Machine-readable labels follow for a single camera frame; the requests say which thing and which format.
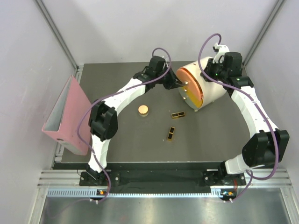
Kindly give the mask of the orange drawer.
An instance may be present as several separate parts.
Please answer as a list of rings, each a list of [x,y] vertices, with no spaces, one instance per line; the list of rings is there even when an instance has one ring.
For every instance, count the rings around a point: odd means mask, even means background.
[[[185,87],[187,87],[199,100],[203,99],[201,87],[189,70],[180,68],[177,70],[176,75],[180,81],[187,84]]]

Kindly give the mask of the yellow drawer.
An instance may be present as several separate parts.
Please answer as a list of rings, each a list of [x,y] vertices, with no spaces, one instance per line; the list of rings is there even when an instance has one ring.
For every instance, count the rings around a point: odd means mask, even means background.
[[[179,93],[183,100],[194,110],[198,110],[203,101],[199,100],[187,87],[180,87]]]

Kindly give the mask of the white round drawer organizer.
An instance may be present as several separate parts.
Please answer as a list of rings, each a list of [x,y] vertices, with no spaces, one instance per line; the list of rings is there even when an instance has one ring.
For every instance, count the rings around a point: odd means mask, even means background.
[[[214,82],[205,81],[204,77],[202,77],[200,75],[201,70],[199,69],[197,61],[187,64],[181,68],[185,68],[185,69],[189,70],[193,74],[193,76],[196,78],[196,80],[198,81],[198,83],[201,87],[203,103],[199,109],[214,102],[215,100],[224,96],[225,93],[227,93],[226,90],[222,87],[222,85],[216,84]]]

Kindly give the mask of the black gold lipstick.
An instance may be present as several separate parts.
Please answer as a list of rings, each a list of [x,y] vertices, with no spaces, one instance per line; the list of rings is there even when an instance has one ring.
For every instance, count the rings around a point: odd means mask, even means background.
[[[185,116],[185,112],[176,112],[171,114],[172,119],[177,119]]]
[[[167,140],[171,141],[172,138],[173,138],[173,135],[174,135],[174,130],[175,130],[175,127],[170,127],[169,129],[169,132],[168,132],[168,135],[167,135]]]

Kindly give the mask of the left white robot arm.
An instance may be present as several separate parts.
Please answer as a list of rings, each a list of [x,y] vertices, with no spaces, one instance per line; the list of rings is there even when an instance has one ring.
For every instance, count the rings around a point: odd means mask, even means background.
[[[94,184],[101,185],[105,182],[106,174],[103,169],[107,166],[110,140],[118,131],[118,115],[133,100],[147,93],[157,84],[162,84],[165,89],[171,90],[183,87],[185,82],[179,80],[164,58],[153,56],[149,65],[134,74],[116,94],[101,100],[91,109],[89,126],[93,153],[86,171]]]

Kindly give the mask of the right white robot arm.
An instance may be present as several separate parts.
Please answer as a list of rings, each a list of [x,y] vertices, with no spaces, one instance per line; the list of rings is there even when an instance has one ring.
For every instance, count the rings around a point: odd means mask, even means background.
[[[253,82],[242,75],[241,54],[227,52],[220,57],[209,58],[201,75],[206,81],[214,82],[227,91],[238,106],[250,135],[240,155],[220,164],[219,181],[228,185],[236,174],[257,167],[272,165],[277,169],[290,136],[271,121],[257,98]]]

